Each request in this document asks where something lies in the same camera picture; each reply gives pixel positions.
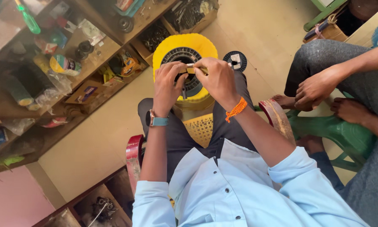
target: dark gray trousers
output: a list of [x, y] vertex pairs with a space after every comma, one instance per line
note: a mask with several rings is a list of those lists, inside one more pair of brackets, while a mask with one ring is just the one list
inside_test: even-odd
[[[298, 85], [308, 77], [369, 50], [333, 40], [315, 40], [302, 45], [294, 56], [284, 94], [295, 97]], [[378, 115], [378, 71], [353, 74], [337, 88]], [[364, 221], [378, 226], [378, 140], [363, 168], [338, 192]]]
[[[235, 87], [238, 94], [240, 94], [249, 106], [253, 107], [252, 100], [247, 89], [246, 77], [240, 72], [235, 71]], [[153, 99], [143, 99], [138, 106], [138, 113], [143, 125], [145, 136], [148, 135], [149, 127], [146, 125], [145, 116], [147, 111], [153, 107]], [[230, 123], [225, 121], [226, 114], [224, 108], [215, 102], [213, 108], [213, 133], [209, 146], [203, 148], [192, 137], [190, 137], [182, 121], [173, 113], [169, 113], [169, 122], [166, 131], [166, 146], [167, 146], [167, 182], [170, 182], [171, 177], [175, 171], [176, 166], [181, 161], [183, 156], [192, 148], [196, 147], [203, 155], [208, 158], [220, 158], [222, 138], [227, 138], [235, 144], [246, 147], [251, 151], [256, 149], [248, 136], [242, 130], [235, 118], [230, 118]]]

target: hand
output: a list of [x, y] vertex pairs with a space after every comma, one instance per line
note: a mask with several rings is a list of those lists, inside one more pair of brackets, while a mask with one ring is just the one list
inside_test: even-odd
[[187, 65], [175, 61], [161, 65], [156, 70], [156, 81], [154, 82], [154, 104], [153, 111], [156, 117], [167, 117], [172, 106], [180, 96], [183, 88], [183, 83], [188, 77], [188, 74], [181, 75], [176, 81], [174, 80], [179, 71], [186, 69]]
[[[234, 71], [228, 63], [212, 57], [203, 58], [194, 64], [196, 77], [203, 87], [226, 110], [232, 111], [241, 100], [235, 88]], [[206, 76], [199, 68], [207, 68]]]
[[335, 90], [336, 86], [348, 75], [342, 65], [331, 66], [304, 80], [296, 95], [296, 108], [305, 109], [306, 105], [317, 106]]
[[345, 98], [335, 98], [331, 105], [331, 111], [335, 112], [335, 116], [354, 124], [363, 124], [373, 115], [359, 102]]

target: orange thread bracelet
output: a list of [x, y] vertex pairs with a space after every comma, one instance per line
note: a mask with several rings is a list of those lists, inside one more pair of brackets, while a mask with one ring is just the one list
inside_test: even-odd
[[248, 105], [248, 103], [245, 101], [243, 97], [241, 97], [241, 100], [239, 103], [234, 107], [234, 109], [231, 112], [226, 112], [227, 118], [225, 119], [228, 123], [230, 123], [229, 118], [233, 117], [243, 111], [245, 107]]

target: tiled floor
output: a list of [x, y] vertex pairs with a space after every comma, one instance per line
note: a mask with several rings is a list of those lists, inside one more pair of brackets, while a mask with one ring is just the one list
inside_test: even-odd
[[[232, 50], [246, 55], [244, 74], [254, 103], [282, 94], [293, 55], [305, 35], [303, 25], [318, 15], [318, 9], [309, 0], [219, 2], [217, 20], [202, 34], [214, 43], [220, 59]], [[40, 158], [66, 201], [125, 164], [128, 139], [142, 133], [137, 104], [152, 95], [152, 70], [148, 69]], [[308, 115], [316, 114], [330, 114], [328, 105]], [[339, 152], [332, 142], [324, 144], [329, 156]], [[354, 175], [337, 171], [344, 183]]]

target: wrench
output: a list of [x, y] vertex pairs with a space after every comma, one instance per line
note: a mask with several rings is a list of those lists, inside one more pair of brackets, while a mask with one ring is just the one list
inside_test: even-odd
[[184, 10], [182, 10], [181, 15], [179, 16], [178, 19], [176, 19], [176, 21], [178, 22], [178, 24], [181, 23], [181, 18], [183, 17], [183, 14], [185, 13], [185, 10], [186, 10], [186, 8]]

